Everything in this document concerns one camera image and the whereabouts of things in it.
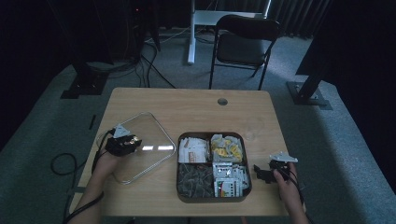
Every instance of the human arm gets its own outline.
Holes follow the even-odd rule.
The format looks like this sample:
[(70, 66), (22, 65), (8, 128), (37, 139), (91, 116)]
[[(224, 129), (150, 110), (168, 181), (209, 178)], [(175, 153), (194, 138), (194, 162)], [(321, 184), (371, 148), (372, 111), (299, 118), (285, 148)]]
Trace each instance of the human arm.
[(285, 181), (282, 174), (278, 170), (274, 170), (274, 177), (279, 185), (280, 198), (285, 204), (286, 210), (289, 213), (292, 224), (307, 224), (308, 218), (305, 214), (303, 205), (300, 199), (300, 192), (298, 186), (294, 185), (293, 181), (297, 183), (297, 173), (294, 163), (289, 162), (291, 175), (289, 180)]
[[(96, 163), (92, 176), (75, 211), (97, 199), (102, 194), (107, 178), (115, 171), (122, 160), (121, 157), (113, 156), (105, 150), (102, 150), (100, 153), (101, 156)], [(101, 201), (99, 201), (70, 219), (67, 223), (100, 223), (101, 216)]]

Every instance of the chair seat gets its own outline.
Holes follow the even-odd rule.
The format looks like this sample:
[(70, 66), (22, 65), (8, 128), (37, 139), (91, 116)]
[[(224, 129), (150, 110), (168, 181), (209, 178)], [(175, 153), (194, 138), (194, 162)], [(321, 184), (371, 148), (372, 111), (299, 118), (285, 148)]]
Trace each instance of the chair seat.
[(261, 66), (265, 62), (264, 55), (264, 42), (260, 39), (246, 39), (233, 34), (219, 38), (218, 60), (222, 63)]

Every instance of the chair backrest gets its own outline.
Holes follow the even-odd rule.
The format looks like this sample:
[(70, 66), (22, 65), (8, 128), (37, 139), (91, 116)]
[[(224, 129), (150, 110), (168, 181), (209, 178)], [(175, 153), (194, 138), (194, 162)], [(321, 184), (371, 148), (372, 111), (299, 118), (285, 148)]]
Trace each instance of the chair backrest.
[(216, 34), (219, 33), (219, 30), (227, 30), (249, 39), (275, 41), (279, 37), (280, 26), (277, 21), (263, 18), (226, 15), (221, 17), (216, 24)]

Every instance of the wooden table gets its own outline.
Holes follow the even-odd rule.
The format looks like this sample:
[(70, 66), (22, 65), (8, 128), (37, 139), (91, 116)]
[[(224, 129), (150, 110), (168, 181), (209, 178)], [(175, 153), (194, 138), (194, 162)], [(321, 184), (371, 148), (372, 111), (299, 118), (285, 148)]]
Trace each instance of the wooden table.
[[(224, 98), (227, 105), (219, 105)], [(130, 185), (113, 178), (106, 182), (104, 216), (213, 217), (286, 216), (277, 184), (257, 179), (253, 164), (268, 169), (269, 155), (287, 148), (266, 91), (172, 90), (116, 88), (109, 99), (98, 134), (140, 112), (150, 112), (177, 144), (185, 132), (235, 132), (244, 138), (252, 180), (252, 191), (240, 203), (183, 203), (177, 197), (177, 154)], [(78, 185), (85, 187), (91, 176), (95, 143)], [(71, 210), (81, 194), (76, 193)]]

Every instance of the gray carpet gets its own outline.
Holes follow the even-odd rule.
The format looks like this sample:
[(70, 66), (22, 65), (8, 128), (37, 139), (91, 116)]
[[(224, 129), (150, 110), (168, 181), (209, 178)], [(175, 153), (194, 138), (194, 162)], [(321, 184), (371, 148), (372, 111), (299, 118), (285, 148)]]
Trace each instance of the gray carpet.
[[(199, 37), (211, 40), (210, 35)], [(177, 88), (207, 89), (212, 45), (197, 42), (194, 65), (187, 65), (188, 39), (162, 42), (154, 65)], [(299, 159), (298, 173), (304, 182), (308, 214), (315, 223), (396, 223), (396, 196), (388, 185), (350, 117), (336, 88), (321, 82), (319, 90), (332, 110), (295, 105), (287, 81), (304, 81), (295, 76), (310, 40), (281, 37), (276, 42), (263, 90), (269, 91), (290, 155)], [(145, 46), (151, 60), (154, 51)], [(95, 67), (108, 67), (92, 63)], [(50, 169), (60, 153), (72, 153), (84, 162), (94, 140), (111, 91), (116, 87), (147, 87), (143, 74), (148, 65), (110, 74), (102, 95), (60, 99), (76, 73), (66, 67), (46, 91), (22, 126), (0, 154), (0, 223), (61, 223), (71, 175), (59, 176)], [(249, 71), (218, 68), (213, 89), (252, 90), (260, 76)], [(171, 88), (154, 70), (151, 88)], [(55, 162), (59, 172), (72, 170), (67, 158)], [(106, 217), (104, 223), (126, 223), (129, 217)], [(253, 223), (289, 223), (286, 217), (248, 217)], [(137, 217), (135, 223), (187, 223), (184, 217)], [(241, 223), (240, 217), (193, 217), (192, 224)]]

